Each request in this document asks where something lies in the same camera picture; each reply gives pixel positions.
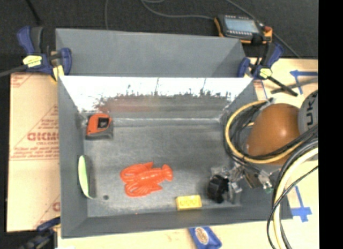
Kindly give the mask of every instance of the yellow cable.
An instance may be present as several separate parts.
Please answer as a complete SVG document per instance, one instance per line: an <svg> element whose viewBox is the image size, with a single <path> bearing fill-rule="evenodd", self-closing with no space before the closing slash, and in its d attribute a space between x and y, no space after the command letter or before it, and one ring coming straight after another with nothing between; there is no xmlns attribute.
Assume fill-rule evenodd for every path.
<svg viewBox="0 0 343 249"><path fill-rule="evenodd" d="M271 163L271 162L278 161L278 160L282 159L283 157L287 156L289 153L291 153L296 147L298 147L301 144L301 142L299 142L298 144L294 145L293 147L288 148L286 151L282 152L281 154L279 154L277 156L270 157L269 159L264 159L264 160L256 160L256 159L252 159L249 157L245 157L241 152L239 152L236 149L236 147L232 144L230 137L229 137L229 129L230 129L231 123L233 122L235 117L240 112L242 112L243 110L245 110L249 107L252 107L254 105L258 105L258 104L265 103L265 102L267 102L267 101L265 101L265 100L264 101L255 101L255 102L251 102L251 103L248 103L246 105L243 105L242 107L238 108L231 115L231 117L229 118L229 120L227 121L227 124L225 126L225 140L226 140L226 143L228 144L228 146L230 147L230 149L232 150L232 152L235 154L235 156L237 156L241 159L244 158L245 161L248 161L251 163L256 163L256 164L265 164L265 163Z"/></svg>
<svg viewBox="0 0 343 249"><path fill-rule="evenodd" d="M277 189L277 191L275 193L274 203L277 202L279 200L279 198L281 197L281 195L284 192L284 189L286 187L286 184L287 184L288 180L290 179L290 177L291 177L292 173L294 172L294 170L296 168L298 168L302 163L304 163L305 161L309 160L310 158L312 158L316 154L318 154L318 147L314 148L314 149L306 152L302 156L300 156L286 170L286 172L284 173L284 176L282 177L282 179L280 181L280 184L278 185L278 189ZM279 247L280 248L286 248L286 246L284 245L284 243L282 241L282 235L281 235L280 206L278 206L275 209L275 213L273 215L273 226L274 226L274 232L275 232L275 236L276 236L276 239L277 239Z"/></svg>

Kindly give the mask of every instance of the white cable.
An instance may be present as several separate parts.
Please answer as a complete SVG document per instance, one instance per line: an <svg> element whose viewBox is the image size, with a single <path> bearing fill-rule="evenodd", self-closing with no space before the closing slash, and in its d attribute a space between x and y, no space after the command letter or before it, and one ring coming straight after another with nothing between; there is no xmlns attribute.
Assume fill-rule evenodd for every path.
<svg viewBox="0 0 343 249"><path fill-rule="evenodd" d="M280 183L278 185L278 189L275 193L275 200L274 203L278 201L280 196L282 195L288 180L292 176L293 172L305 161L309 160L312 158L314 155L318 154L318 147L314 148L302 156L300 156L284 173L284 176L281 178ZM282 241L282 234L281 234L281 223L280 223L280 206L278 206L275 209L275 213L273 215L273 227L274 227L274 232L275 232L275 237L277 239L278 245L280 248L285 248L286 246L284 245Z"/></svg>

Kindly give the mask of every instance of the cardboard sheet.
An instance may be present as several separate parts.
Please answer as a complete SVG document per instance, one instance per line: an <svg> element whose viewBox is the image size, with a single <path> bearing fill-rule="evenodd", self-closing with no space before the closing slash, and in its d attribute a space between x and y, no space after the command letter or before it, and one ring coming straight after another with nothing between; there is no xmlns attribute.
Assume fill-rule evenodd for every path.
<svg viewBox="0 0 343 249"><path fill-rule="evenodd" d="M15 73L10 86L8 232L33 230L60 212L57 83Z"/></svg>

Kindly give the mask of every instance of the clamp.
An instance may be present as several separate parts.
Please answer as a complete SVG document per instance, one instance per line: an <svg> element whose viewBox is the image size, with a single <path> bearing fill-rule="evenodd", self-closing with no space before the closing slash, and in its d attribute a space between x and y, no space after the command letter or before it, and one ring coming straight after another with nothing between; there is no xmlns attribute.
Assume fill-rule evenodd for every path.
<svg viewBox="0 0 343 249"><path fill-rule="evenodd" d="M18 71L41 72L51 75L57 80L59 75L68 75L71 70L72 58L69 48L62 48L56 54L49 55L42 53L40 48L41 33L43 27L24 26L17 32L19 45L26 52L23 65L0 73L5 76ZM51 61L59 59L59 64L52 65Z"/></svg>
<svg viewBox="0 0 343 249"><path fill-rule="evenodd" d="M49 242L54 242L54 248L57 246L56 231L53 227L61 223L61 217L53 218L37 227L38 235L28 240L25 244L18 247L18 249L41 249Z"/></svg>
<svg viewBox="0 0 343 249"><path fill-rule="evenodd" d="M261 80L270 80L276 85L280 86L283 90L289 92L293 96L298 96L298 93L293 91L291 88L279 82L277 79L272 77L272 65L281 57L284 53L284 49L281 45L277 43L268 43L266 51L259 61L257 60L255 64L250 63L250 59L247 57L243 58L240 65L238 66L237 76L243 78L245 74L254 78Z"/></svg>

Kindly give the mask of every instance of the green object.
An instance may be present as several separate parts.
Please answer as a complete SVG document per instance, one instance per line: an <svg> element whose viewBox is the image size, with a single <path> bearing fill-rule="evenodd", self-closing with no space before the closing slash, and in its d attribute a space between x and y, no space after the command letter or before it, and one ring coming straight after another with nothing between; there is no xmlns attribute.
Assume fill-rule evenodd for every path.
<svg viewBox="0 0 343 249"><path fill-rule="evenodd" d="M93 197L90 195L90 172L89 167L87 168L88 160L89 158L87 156L80 156L78 163L78 175L82 192L86 197L93 199Z"/></svg>

